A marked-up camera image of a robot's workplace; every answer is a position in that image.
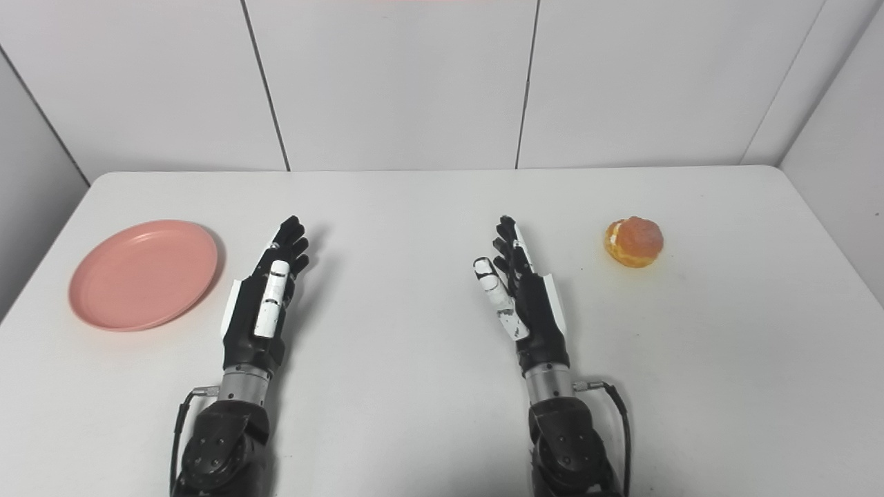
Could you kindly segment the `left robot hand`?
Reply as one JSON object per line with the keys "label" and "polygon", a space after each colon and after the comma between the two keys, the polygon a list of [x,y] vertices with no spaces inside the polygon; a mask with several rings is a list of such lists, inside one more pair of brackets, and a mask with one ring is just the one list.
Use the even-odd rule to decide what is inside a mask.
{"label": "left robot hand", "polygon": [[309,242],[291,216],[263,251],[253,273],[241,280],[227,321],[223,369],[250,366],[273,376],[285,357],[283,325],[296,279],[309,264]]}

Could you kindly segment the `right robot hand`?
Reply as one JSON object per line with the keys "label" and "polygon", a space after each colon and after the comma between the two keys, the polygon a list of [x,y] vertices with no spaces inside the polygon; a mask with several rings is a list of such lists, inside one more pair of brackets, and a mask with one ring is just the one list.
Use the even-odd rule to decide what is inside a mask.
{"label": "right robot hand", "polygon": [[570,365],[566,353],[565,324],[557,301],[555,281],[535,271],[530,252],[514,218],[501,216],[496,226],[495,258],[473,263],[482,286],[504,331],[517,350],[521,373],[547,364]]}

